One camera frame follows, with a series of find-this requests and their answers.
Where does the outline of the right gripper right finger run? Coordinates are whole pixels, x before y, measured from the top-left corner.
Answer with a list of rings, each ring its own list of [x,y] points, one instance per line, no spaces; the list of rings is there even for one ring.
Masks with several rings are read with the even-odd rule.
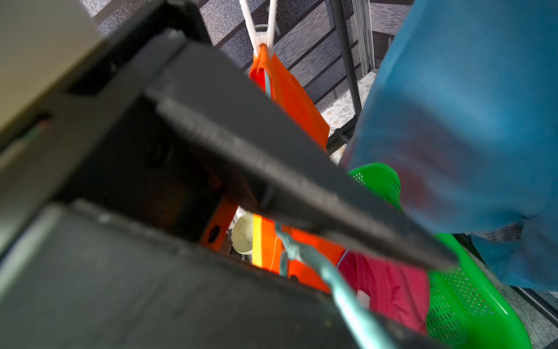
[[[188,42],[145,90],[251,212],[370,256],[448,270],[456,255],[337,167],[221,52]]]

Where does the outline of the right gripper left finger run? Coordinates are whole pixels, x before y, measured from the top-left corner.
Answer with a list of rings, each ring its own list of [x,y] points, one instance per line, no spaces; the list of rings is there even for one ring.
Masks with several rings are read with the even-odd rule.
[[[3,348],[355,348],[332,299],[51,204],[1,260]]]

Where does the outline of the orange garment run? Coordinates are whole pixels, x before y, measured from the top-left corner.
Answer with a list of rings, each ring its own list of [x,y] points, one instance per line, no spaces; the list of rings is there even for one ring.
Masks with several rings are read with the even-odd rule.
[[[280,62],[277,55],[270,55],[268,46],[260,45],[248,73],[248,77],[263,92],[271,97],[325,153],[330,132],[314,103],[298,80]],[[235,227],[246,223],[252,235],[252,264],[271,273],[280,272],[280,256],[284,250],[275,232],[275,223],[267,218],[245,213]],[[324,238],[308,234],[295,228],[283,226],[283,231],[294,240],[315,247],[328,260],[336,264],[345,253],[345,248]]]

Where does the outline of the white clothespin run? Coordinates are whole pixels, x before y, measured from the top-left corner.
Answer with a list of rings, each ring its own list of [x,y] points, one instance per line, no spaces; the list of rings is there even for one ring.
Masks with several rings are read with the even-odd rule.
[[[246,30],[248,32],[248,37],[250,38],[251,45],[254,50],[254,56],[260,54],[260,47],[262,45],[266,46],[268,55],[272,57],[274,55],[274,42],[276,34],[276,14],[277,14],[277,0],[270,0],[270,6],[268,9],[267,23],[255,25],[253,17],[251,15],[251,10],[248,5],[247,0],[240,0],[239,4],[241,6],[241,11],[244,16]]]

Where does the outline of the pink garment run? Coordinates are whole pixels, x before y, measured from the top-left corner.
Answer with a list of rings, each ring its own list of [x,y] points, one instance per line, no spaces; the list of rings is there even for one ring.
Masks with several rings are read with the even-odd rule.
[[[346,252],[337,270],[363,308],[427,334],[430,281],[423,270]]]

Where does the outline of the blue t-shirt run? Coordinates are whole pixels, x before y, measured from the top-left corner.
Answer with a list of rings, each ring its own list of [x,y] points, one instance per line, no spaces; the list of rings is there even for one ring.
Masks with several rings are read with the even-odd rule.
[[[556,1],[415,1],[341,158],[376,162],[412,220],[475,234],[505,284],[556,291]]]

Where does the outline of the black clothes rack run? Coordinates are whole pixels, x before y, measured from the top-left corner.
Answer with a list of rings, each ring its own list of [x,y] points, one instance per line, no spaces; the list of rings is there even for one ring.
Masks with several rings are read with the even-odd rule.
[[[344,7],[341,0],[330,1],[331,12],[336,26],[339,44],[341,48],[341,57],[344,62],[347,82],[349,84],[349,92],[353,102],[354,116],[342,127],[336,129],[328,138],[327,151],[328,155],[333,155],[343,145],[346,145],[352,138],[357,124],[358,118],[362,111],[362,103],[360,93],[357,87],[357,77],[355,73],[355,65],[353,60],[350,38],[346,17],[344,15]]]

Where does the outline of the green ceramic bowl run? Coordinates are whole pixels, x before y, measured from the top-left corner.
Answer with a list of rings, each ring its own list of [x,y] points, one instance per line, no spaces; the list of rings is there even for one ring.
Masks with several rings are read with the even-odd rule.
[[[238,254],[251,254],[253,251],[254,215],[245,213],[235,222],[231,231],[232,247]]]

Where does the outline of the green plastic laundry basket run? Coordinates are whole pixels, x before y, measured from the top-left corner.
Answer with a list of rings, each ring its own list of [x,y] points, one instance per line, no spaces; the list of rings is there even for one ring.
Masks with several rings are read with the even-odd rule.
[[[519,316],[465,248],[451,234],[434,237],[459,266],[429,273],[428,335],[449,348],[531,348]]]

